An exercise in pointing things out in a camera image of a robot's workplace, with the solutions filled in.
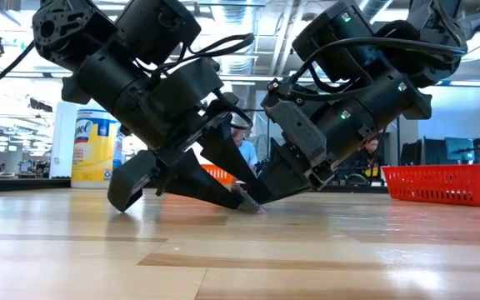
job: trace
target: red basket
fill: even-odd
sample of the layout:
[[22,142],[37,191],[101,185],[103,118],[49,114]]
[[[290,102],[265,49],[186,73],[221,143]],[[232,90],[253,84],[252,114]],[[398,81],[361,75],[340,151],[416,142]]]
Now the red basket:
[[480,164],[384,167],[390,197],[480,206]]

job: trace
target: yellow label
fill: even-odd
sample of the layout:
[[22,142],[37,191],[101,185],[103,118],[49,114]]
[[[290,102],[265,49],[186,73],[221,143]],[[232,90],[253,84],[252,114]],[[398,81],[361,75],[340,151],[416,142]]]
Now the yellow label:
[[72,180],[104,182],[113,174],[114,144],[119,123],[106,112],[77,113],[73,146]]

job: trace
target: wooden surface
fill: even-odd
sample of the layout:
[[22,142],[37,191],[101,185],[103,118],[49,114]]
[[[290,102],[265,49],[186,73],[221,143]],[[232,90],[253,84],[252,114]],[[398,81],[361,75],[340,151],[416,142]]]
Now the wooden surface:
[[480,207],[319,193],[266,209],[0,192],[0,299],[480,299]]

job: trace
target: ceiling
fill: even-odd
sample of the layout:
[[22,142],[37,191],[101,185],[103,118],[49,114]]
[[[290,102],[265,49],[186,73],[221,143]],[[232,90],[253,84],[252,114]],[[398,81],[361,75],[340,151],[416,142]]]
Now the ceiling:
[[[94,1],[112,20],[116,20],[128,1]],[[335,1],[318,0],[201,0],[182,1],[196,16],[202,33],[193,48],[203,48],[220,38],[236,33],[255,33],[255,43],[234,55],[219,58],[222,75],[282,76],[298,70],[302,61],[291,49],[292,40],[317,15]],[[408,15],[409,0],[359,0],[364,12],[371,13],[373,25]],[[38,9],[38,0],[0,0],[0,37],[5,54],[0,57],[0,71],[33,39],[31,17]],[[465,28],[480,23],[480,0],[463,0],[459,13]],[[452,80],[480,80],[480,36],[471,41],[470,53]],[[30,53],[15,69],[14,77],[0,83],[0,115],[22,116],[18,123],[43,128],[49,139],[53,134],[53,115],[28,107],[29,98],[41,99],[56,107],[60,100],[61,81],[67,71]],[[245,82],[234,83],[235,93],[252,93]],[[35,129],[28,130],[37,135]]]

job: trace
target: computer monitor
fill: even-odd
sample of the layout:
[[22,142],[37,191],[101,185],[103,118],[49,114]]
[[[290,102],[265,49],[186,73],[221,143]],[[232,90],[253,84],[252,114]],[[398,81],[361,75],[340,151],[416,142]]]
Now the computer monitor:
[[471,138],[446,137],[445,141],[447,159],[466,162],[475,160]]

